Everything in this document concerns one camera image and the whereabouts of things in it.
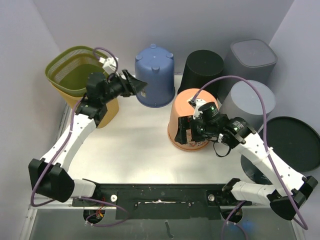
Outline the blue round bin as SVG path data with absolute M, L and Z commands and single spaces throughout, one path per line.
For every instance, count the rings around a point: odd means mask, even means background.
M 146 82 L 136 97 L 144 106 L 161 108 L 175 97 L 175 62 L 173 53 L 152 43 L 135 57 L 135 78 Z

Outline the dark navy round bin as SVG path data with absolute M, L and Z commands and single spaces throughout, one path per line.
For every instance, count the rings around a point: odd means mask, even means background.
M 267 143 L 274 152 L 299 173 L 320 167 L 320 135 L 307 123 L 290 116 L 267 121 Z

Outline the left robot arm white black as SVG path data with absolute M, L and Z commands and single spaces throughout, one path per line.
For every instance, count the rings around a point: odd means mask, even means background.
M 126 69 L 122 73 L 109 76 L 101 72 L 89 74 L 86 93 L 72 109 L 69 126 L 43 157 L 32 159 L 28 165 L 31 206 L 39 207 L 35 203 L 36 194 L 48 197 L 50 203 L 64 203 L 71 198 L 84 198 L 92 206 L 100 203 L 102 193 L 96 189 L 96 183 L 73 179 L 68 170 L 85 139 L 105 117 L 107 103 L 119 96 L 135 96 L 147 86 L 146 82 L 136 79 Z

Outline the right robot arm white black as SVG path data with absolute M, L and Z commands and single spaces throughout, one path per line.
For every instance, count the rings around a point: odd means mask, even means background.
M 191 140 L 196 143 L 206 140 L 222 143 L 246 157 L 271 183 L 263 185 L 232 178 L 222 188 L 223 200 L 230 205 L 248 201 L 270 206 L 279 217 L 294 220 L 297 210 L 309 198 L 318 181 L 297 172 L 271 147 L 265 147 L 260 135 L 243 118 L 229 119 L 220 113 L 213 101 L 196 99 L 187 103 L 194 112 L 178 118 L 176 142 L 186 144 L 190 131 Z

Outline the tan round bin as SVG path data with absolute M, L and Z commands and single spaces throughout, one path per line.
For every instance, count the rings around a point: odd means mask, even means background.
M 167 134 L 174 146 L 184 151 L 198 151 L 204 148 L 208 141 L 194 142 L 192 141 L 191 130 L 186 130 L 187 144 L 180 144 L 175 141 L 175 137 L 178 133 L 178 117 L 191 116 L 194 113 L 193 107 L 189 104 L 189 101 L 198 91 L 198 88 L 190 88 L 180 92 L 173 101 L 170 119 L 167 126 Z

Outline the grey mesh square basket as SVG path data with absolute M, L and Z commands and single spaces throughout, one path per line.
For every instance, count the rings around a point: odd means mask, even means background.
M 260 39 L 233 42 L 224 58 L 223 76 L 239 76 L 266 84 L 278 57 L 271 47 Z

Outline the black ribbed round bin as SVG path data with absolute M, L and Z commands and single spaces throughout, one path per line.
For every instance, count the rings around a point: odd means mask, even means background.
M 187 89 L 200 89 L 209 81 L 222 76 L 224 60 L 210 50 L 190 53 L 186 59 L 178 93 Z

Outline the light grey round bin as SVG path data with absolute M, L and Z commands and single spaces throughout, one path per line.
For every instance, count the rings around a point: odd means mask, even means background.
M 228 118 L 240 117 L 256 131 L 263 126 L 263 110 L 256 92 L 245 82 L 232 79 L 220 83 L 217 97 L 221 103 L 220 112 Z

